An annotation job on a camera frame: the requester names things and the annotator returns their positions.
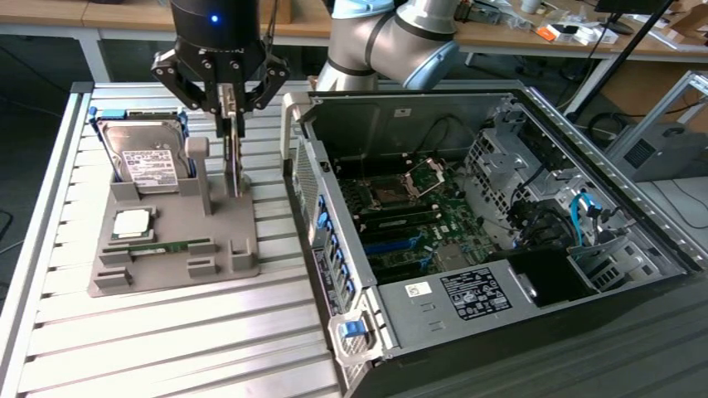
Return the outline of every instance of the workbench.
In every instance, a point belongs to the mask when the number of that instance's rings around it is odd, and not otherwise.
[[[585,6],[588,19],[599,14],[589,5],[576,0],[549,0],[559,8],[576,11]],[[533,23],[543,16],[521,14]],[[292,23],[276,24],[276,44],[284,46],[327,46],[331,20],[321,0],[292,0]],[[80,44],[95,81],[111,81],[101,52],[101,40],[173,41],[169,9],[157,0],[127,0],[121,5],[107,5],[88,0],[0,0],[0,34],[72,37]],[[535,33],[511,30],[505,25],[467,22],[457,24],[456,40],[461,51],[469,54],[504,54],[585,58],[592,46],[579,43],[549,43]],[[576,109],[589,91],[607,74],[609,66],[629,42],[621,36],[613,45],[600,45],[593,58],[600,60],[595,71],[580,88],[565,111]],[[705,52],[677,52],[648,37],[637,46],[631,60],[661,62],[708,62]]]
[[[307,87],[288,83],[245,122],[261,274],[103,298],[87,286],[112,174],[88,107],[181,103],[159,84],[71,94],[0,317],[3,398],[340,396],[281,177],[283,92]],[[217,172],[212,120],[200,111],[188,118],[191,135],[211,138],[207,167]]]

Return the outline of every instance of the blue cable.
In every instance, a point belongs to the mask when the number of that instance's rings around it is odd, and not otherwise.
[[[580,192],[577,195],[575,195],[573,201],[571,202],[571,220],[573,221],[575,233],[577,234],[577,240],[580,242],[580,246],[583,246],[583,232],[580,228],[577,205],[580,204],[581,199],[585,201],[585,204],[588,205],[588,207],[595,206],[597,210],[601,209],[600,204],[596,204],[593,202],[593,197],[589,193]]]

